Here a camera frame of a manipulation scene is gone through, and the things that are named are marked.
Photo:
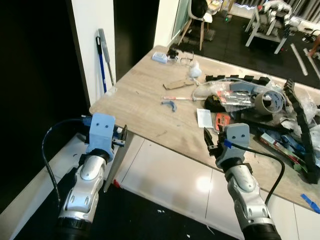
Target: person's leg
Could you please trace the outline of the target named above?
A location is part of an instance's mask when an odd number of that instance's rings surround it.
[[[311,49],[311,51],[309,52],[309,56],[312,57],[316,51],[317,51],[317,47],[320,45],[320,34],[318,35],[318,37],[315,39],[314,44],[313,44],[313,48]]]

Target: light wood tabletop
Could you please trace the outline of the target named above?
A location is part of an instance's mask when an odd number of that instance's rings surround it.
[[[198,127],[197,108],[204,108],[204,101],[175,100],[177,111],[173,112],[168,105],[162,105],[163,96],[190,97],[196,85],[186,86],[178,89],[166,90],[163,84],[169,84],[188,77],[189,66],[182,63],[159,63],[152,60],[155,52],[166,53],[168,49],[163,46],[154,47],[144,56],[126,75],[115,85],[117,92],[112,96],[103,96],[90,108],[90,113],[104,113],[115,116],[116,125],[124,127],[132,133],[148,139],[156,144],[173,150],[206,166],[217,168],[215,158],[208,154],[204,141],[204,130]],[[179,53],[179,57],[188,56],[190,53]],[[253,71],[243,67],[231,65],[225,62],[194,56],[199,62],[202,75],[199,82],[204,83],[206,75],[245,75],[255,78],[266,77],[265,73]],[[272,77],[273,81],[284,83],[285,80]],[[295,92],[299,96],[309,94],[317,104],[320,104],[320,91],[301,84],[296,84]],[[213,135],[213,142],[218,137]],[[250,141],[250,147],[268,152],[266,148]],[[245,153],[245,162],[250,163],[253,176],[258,180],[263,190],[269,191],[276,181],[281,166],[268,157]],[[300,206],[309,208],[308,204],[301,198],[306,194],[315,203],[320,205],[320,186],[308,184],[304,178],[293,170],[289,161],[285,162],[285,173],[274,193]]]

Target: roll of tape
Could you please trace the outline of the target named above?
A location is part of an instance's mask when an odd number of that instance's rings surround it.
[[[270,104],[265,105],[264,100],[270,100]],[[254,101],[255,109],[261,115],[275,114],[281,111],[284,105],[283,98],[276,91],[264,91],[259,93]]]

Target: white chair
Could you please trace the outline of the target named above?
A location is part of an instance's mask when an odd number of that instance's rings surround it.
[[[184,29],[183,29],[183,33],[182,33],[182,36],[178,42],[178,45],[180,45],[182,39],[184,38],[188,28],[190,27],[190,24],[192,23],[193,20],[199,20],[201,21],[201,31],[200,31],[200,51],[202,49],[202,43],[204,41],[204,31],[205,31],[205,22],[206,23],[212,23],[212,15],[206,13],[205,16],[203,16],[204,18],[199,18],[199,17],[196,17],[192,14],[191,12],[191,4],[192,4],[192,0],[189,0],[189,3],[188,3],[188,15],[189,15],[189,21],[186,23]]]

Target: black rubber floor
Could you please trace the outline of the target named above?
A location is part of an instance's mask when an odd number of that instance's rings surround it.
[[[303,49],[311,49],[312,43],[302,41],[304,33],[297,32],[294,36],[289,36],[283,46],[283,50],[274,54],[278,46],[277,42],[255,37],[251,45],[246,47],[249,34],[245,29],[249,23],[248,18],[233,16],[229,23],[224,23],[224,19],[215,16],[210,25],[210,29],[216,30],[212,41],[204,41],[202,50],[199,50],[199,34],[192,34],[197,38],[196,44],[182,42],[178,48],[195,54],[216,59],[226,63],[256,70],[262,73],[270,74],[284,79],[292,79],[297,83],[302,83],[317,89],[320,89],[320,79],[315,70],[305,56]],[[308,75],[304,76],[298,60],[292,51],[290,44],[293,43],[300,54]],[[318,69],[320,69],[320,60],[314,59]],[[236,75],[236,72],[230,72],[230,75]]]
[[[73,170],[58,184],[62,196],[72,187],[74,176]],[[57,216],[56,195],[51,192],[15,239],[53,239]],[[111,185],[107,193],[99,193],[90,239],[235,240],[215,229],[212,231],[215,235],[195,220]]]

